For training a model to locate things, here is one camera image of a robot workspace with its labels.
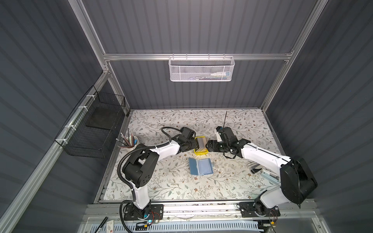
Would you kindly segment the yellow plastic card tray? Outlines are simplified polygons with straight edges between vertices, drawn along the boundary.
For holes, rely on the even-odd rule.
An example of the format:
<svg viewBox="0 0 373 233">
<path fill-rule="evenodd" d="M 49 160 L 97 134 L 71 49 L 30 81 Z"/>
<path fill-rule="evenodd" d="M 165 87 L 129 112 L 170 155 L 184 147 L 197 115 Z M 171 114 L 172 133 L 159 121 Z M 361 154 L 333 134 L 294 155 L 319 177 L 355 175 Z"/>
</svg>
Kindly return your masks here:
<svg viewBox="0 0 373 233">
<path fill-rule="evenodd" d="M 206 148 L 207 139 L 205 136 L 198 136 L 195 138 L 196 148 L 194 149 L 194 153 L 196 155 L 205 155 L 208 153 L 208 149 Z"/>
</svg>

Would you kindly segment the blue leather card holder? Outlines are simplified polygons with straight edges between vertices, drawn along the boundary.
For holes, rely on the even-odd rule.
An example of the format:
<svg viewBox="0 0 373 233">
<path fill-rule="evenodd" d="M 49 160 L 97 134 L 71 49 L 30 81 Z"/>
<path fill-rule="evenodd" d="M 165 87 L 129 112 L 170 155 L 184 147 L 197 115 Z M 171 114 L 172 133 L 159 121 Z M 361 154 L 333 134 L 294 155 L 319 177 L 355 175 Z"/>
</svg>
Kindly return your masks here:
<svg viewBox="0 0 373 233">
<path fill-rule="evenodd" d="M 210 158 L 193 159 L 189 158 L 190 174 L 194 176 L 205 176 L 213 174 L 213 165 Z"/>
</svg>

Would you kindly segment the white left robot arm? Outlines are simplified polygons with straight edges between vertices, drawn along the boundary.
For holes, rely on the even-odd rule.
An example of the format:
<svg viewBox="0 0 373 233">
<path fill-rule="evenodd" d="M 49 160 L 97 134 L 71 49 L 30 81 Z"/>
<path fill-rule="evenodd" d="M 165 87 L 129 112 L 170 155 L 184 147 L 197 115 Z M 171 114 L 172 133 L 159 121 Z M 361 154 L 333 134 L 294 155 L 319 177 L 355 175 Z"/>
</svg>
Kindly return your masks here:
<svg viewBox="0 0 373 233">
<path fill-rule="evenodd" d="M 188 127 L 181 129 L 162 127 L 161 132 L 169 139 L 166 143 L 156 146 L 139 144 L 127 153 L 117 166 L 119 179 L 130 187 L 133 205 L 140 211 L 150 208 L 151 200 L 147 184 L 153 175 L 157 162 L 197 147 L 196 133 Z"/>
</svg>

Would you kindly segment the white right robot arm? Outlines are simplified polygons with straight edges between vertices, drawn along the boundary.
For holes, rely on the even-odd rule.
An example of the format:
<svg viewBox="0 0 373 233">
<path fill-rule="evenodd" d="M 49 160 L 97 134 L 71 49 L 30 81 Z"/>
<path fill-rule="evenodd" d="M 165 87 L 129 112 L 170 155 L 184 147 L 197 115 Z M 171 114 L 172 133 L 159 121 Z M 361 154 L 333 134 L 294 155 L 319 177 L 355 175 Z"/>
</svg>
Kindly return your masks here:
<svg viewBox="0 0 373 233">
<path fill-rule="evenodd" d="M 271 190 L 263 191 L 254 201 L 251 209 L 259 215 L 267 210 L 283 204 L 301 203 L 318 187 L 316 178 L 306 161 L 293 159 L 265 150 L 249 140 L 238 139 L 231 128 L 218 126 L 217 140 L 208 142 L 208 150 L 230 153 L 236 157 L 253 161 L 269 169 L 279 178 L 279 185 Z"/>
</svg>

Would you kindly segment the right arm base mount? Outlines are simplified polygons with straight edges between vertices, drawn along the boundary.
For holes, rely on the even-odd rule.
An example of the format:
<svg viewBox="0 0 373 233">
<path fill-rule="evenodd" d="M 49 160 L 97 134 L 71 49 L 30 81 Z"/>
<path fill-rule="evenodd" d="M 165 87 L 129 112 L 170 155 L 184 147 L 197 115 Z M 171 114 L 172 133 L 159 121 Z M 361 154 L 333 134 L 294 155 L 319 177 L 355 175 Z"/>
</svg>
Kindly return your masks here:
<svg viewBox="0 0 373 233">
<path fill-rule="evenodd" d="M 236 207 L 240 210 L 242 217 L 274 217 L 277 219 L 281 216 L 277 206 L 269 209 L 256 202 L 239 202 Z"/>
</svg>

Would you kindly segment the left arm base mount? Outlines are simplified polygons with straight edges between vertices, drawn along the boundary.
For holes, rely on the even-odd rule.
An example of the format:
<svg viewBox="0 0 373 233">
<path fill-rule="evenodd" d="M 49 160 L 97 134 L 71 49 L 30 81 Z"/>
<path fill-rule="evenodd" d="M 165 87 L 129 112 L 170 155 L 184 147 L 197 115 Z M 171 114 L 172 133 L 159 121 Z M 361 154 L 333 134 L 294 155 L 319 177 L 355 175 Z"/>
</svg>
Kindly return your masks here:
<svg viewBox="0 0 373 233">
<path fill-rule="evenodd" d="M 162 220 L 164 205 L 163 204 L 149 204 L 145 209 L 137 208 L 133 203 L 128 203 L 123 208 L 124 220 Z"/>
</svg>

